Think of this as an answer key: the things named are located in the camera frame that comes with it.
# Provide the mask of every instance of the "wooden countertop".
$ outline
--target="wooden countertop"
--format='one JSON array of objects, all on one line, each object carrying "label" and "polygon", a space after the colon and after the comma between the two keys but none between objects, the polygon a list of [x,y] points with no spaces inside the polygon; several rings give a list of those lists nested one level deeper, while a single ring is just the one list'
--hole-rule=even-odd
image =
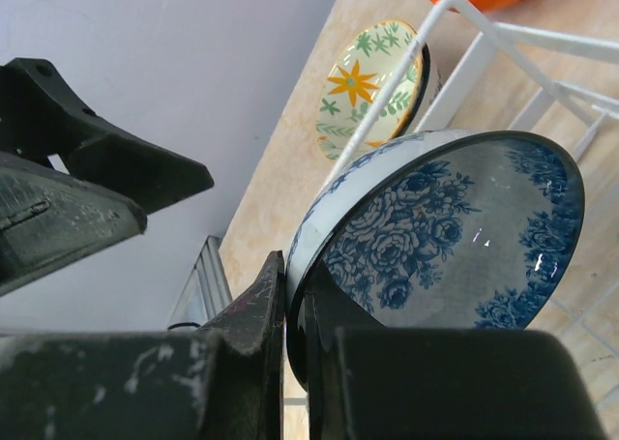
[{"label": "wooden countertop", "polygon": [[[377,21],[400,18],[415,27],[421,25],[430,8],[428,0],[336,1],[221,244],[233,296],[253,282],[269,251],[287,252],[297,226],[332,167],[333,162],[323,157],[316,145],[314,119],[326,74],[339,53],[359,31]],[[618,16],[615,0],[527,0],[489,17],[616,40]],[[428,45],[444,78],[476,34],[477,29],[458,14],[443,17]],[[546,50],[524,51],[554,79],[619,97],[619,67]],[[460,109],[453,126],[505,129],[536,89],[537,85],[509,59],[499,57]],[[557,106],[535,131],[571,149],[584,127]],[[543,310],[534,327],[559,335],[573,350],[582,373],[589,374],[583,377],[592,398],[602,403],[601,410],[611,406],[619,425],[619,390],[613,389],[619,387],[618,149],[619,127],[608,127],[581,161],[587,190],[583,232],[553,304]],[[607,353],[604,366],[593,362],[594,353],[596,358]]]}]

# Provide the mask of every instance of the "green leaf pattern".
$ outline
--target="green leaf pattern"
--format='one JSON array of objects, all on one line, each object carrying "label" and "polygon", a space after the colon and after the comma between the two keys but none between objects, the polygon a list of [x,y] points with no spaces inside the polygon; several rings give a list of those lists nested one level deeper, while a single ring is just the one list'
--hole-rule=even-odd
[{"label": "green leaf pattern", "polygon": [[[381,55],[386,54],[391,56],[392,51],[390,50],[394,48],[400,50],[405,45],[411,44],[413,39],[413,34],[409,32],[408,29],[402,28],[397,22],[387,22],[386,24],[376,24],[373,32],[365,31],[361,33],[357,37],[354,45],[356,50],[362,51],[368,58],[372,57],[377,52],[380,52],[379,54]],[[395,119],[394,117],[401,117],[402,111],[411,106],[414,98],[412,93],[413,90],[410,90],[411,87],[407,86],[405,82],[410,81],[412,84],[416,84],[418,74],[419,72],[415,65],[411,65],[407,74],[402,78],[400,86],[390,98],[389,103],[381,110],[380,118],[388,117],[388,119]],[[343,121],[340,121],[339,125],[337,121],[341,120],[345,114],[339,117],[342,111],[337,107],[336,101],[331,101],[329,97],[322,99],[320,111],[325,113],[323,116],[326,119],[325,121],[316,123],[316,130],[320,135],[323,135],[322,138],[318,139],[318,145],[322,153],[328,159],[336,160],[340,156],[343,148],[340,139],[348,139],[352,136],[361,120],[363,120],[368,113],[370,105],[371,103],[366,101],[358,103],[356,107],[352,108],[350,115]],[[328,116],[336,116],[337,118],[334,122],[331,122]],[[343,126],[342,124],[344,124],[344,122],[349,122],[351,125]],[[363,155],[368,150],[370,150],[370,147],[360,149],[358,156]]]},{"label": "green leaf pattern", "polygon": [[322,106],[320,107],[320,111],[328,111],[329,114],[335,116],[336,113],[339,113],[341,110],[336,106],[336,101],[327,102],[326,99],[322,99]]},{"label": "green leaf pattern", "polygon": [[[412,101],[413,101],[413,94],[411,94],[410,92],[408,91],[395,92],[392,95],[391,99],[389,100],[389,103],[387,103],[387,106],[385,106],[380,111],[380,117],[384,118],[388,114],[392,116],[395,114],[399,114],[403,110],[408,108],[410,104],[412,103]],[[363,102],[358,107],[352,108],[352,112],[350,116],[348,116],[346,119],[349,121],[352,121],[353,123],[359,123],[362,119],[364,119],[364,116],[366,116],[366,113],[368,113],[368,109],[369,109],[369,103]]]},{"label": "green leaf pattern", "polygon": [[[375,25],[374,29],[378,30],[380,28],[379,25]],[[382,35],[380,33],[376,33],[374,37],[372,37],[368,31],[363,32],[358,38],[355,48],[357,50],[362,50],[366,56],[369,58],[373,52],[381,51],[387,55],[391,55],[389,49],[392,46],[400,47],[400,42],[402,41],[401,31],[399,31],[400,26],[396,22],[390,22],[387,26],[384,26],[382,29]],[[404,43],[409,45],[413,41],[413,36],[410,32],[404,33]]]},{"label": "green leaf pattern", "polygon": [[368,32],[364,32],[361,36],[357,38],[356,48],[358,50],[362,50],[366,56],[369,58],[369,54],[371,53],[371,38]]},{"label": "green leaf pattern", "polygon": [[334,137],[346,137],[350,138],[356,128],[346,126],[336,126],[334,124],[316,123],[316,130],[320,133],[326,133]]}]

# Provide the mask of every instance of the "blue rose pattern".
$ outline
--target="blue rose pattern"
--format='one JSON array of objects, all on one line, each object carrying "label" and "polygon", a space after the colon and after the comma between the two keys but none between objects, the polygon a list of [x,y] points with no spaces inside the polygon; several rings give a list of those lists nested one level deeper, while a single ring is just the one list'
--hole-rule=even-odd
[{"label": "blue rose pattern", "polygon": [[380,192],[324,255],[339,287],[369,313],[374,298],[381,308],[401,309],[413,288],[439,282],[439,264],[461,239],[461,217],[480,211],[464,201],[474,182],[449,165],[428,162]]},{"label": "blue rose pattern", "polygon": [[506,288],[479,303],[477,328],[524,328],[535,317],[565,273],[575,234],[581,223],[580,200],[566,191],[568,175],[559,158],[542,145],[514,143],[507,153],[516,172],[526,174],[552,204],[551,212],[535,212],[520,234],[527,247],[527,286],[522,292]]},{"label": "blue rose pattern", "polygon": [[[408,140],[424,140],[424,137],[425,137],[425,135],[422,132],[420,132],[420,133],[414,133],[412,135],[407,135],[405,138],[406,138],[406,141],[408,141]],[[358,159],[356,159],[355,161],[350,163],[341,172],[341,174],[336,179],[334,179],[331,182],[331,184],[329,184],[325,188],[325,190],[322,191],[316,197],[316,199],[313,201],[313,203],[309,207],[308,212],[303,217],[303,220],[301,221],[301,226],[297,229],[297,232],[295,233],[294,238],[292,239],[292,244],[290,244],[290,250],[288,252],[288,259],[290,259],[292,257],[292,255],[294,254],[294,252],[296,251],[297,246],[299,244],[299,236],[301,235],[301,229],[303,227],[303,224],[313,214],[313,212],[315,210],[315,207],[318,204],[318,202],[320,200],[322,200],[326,195],[334,193],[339,188],[339,185],[346,180],[346,178],[348,177],[348,175],[352,171],[354,171],[355,169],[359,169],[360,167],[365,166],[374,157],[376,157],[377,155],[382,155],[383,153],[385,153],[390,148],[398,146],[401,142],[402,142],[402,140],[400,140],[400,139],[391,140],[391,141],[381,145],[376,150],[373,150],[373,151],[371,151],[369,153],[366,153],[366,154],[362,155],[361,157],[359,157]]]}]

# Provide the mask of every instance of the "ceramic plate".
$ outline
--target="ceramic plate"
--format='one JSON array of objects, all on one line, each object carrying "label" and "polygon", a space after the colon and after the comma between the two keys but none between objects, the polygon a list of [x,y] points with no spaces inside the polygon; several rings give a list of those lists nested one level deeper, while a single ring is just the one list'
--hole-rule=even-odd
[{"label": "ceramic plate", "polygon": [[[380,87],[390,79],[416,35],[415,30],[402,21],[382,21],[363,31],[341,54],[327,77],[316,118],[318,146],[328,159],[339,157]],[[408,127],[415,105],[419,104],[424,93],[424,67],[424,57],[420,54],[381,112],[357,156],[398,136]],[[427,69],[430,69],[428,53]],[[436,84],[433,84],[428,90],[435,93],[435,89]]]},{"label": "ceramic plate", "polygon": [[303,289],[322,262],[386,326],[522,329],[562,278],[583,216],[577,165],[544,137],[398,138],[309,209],[286,265],[288,322],[303,326]]}]

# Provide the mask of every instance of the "white dish rack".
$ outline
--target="white dish rack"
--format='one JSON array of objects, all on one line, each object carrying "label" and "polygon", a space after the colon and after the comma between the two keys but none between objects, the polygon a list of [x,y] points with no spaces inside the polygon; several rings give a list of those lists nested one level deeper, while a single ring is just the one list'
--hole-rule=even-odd
[{"label": "white dish rack", "polygon": [[[323,188],[353,160],[357,149],[376,122],[380,111],[388,103],[400,80],[426,44],[429,33],[436,26],[441,16],[451,8],[456,9],[466,17],[479,29],[480,33],[468,47],[442,90],[419,121],[415,132],[447,128],[498,52],[503,52],[509,56],[521,70],[539,85],[537,93],[518,113],[514,121],[508,126],[508,130],[531,132],[550,106],[554,103],[560,103],[584,125],[584,134],[572,150],[572,156],[578,161],[596,137],[598,128],[604,120],[609,118],[619,119],[618,100],[575,84],[552,80],[516,47],[516,44],[525,44],[568,55],[619,64],[619,43],[507,23],[495,23],[482,15],[468,0],[440,0],[432,7],[426,20],[422,23],[416,41],[408,47],[396,72],[381,88],[368,113],[359,123],[357,130],[327,176]],[[573,98],[589,104],[589,109],[576,103]]]}]

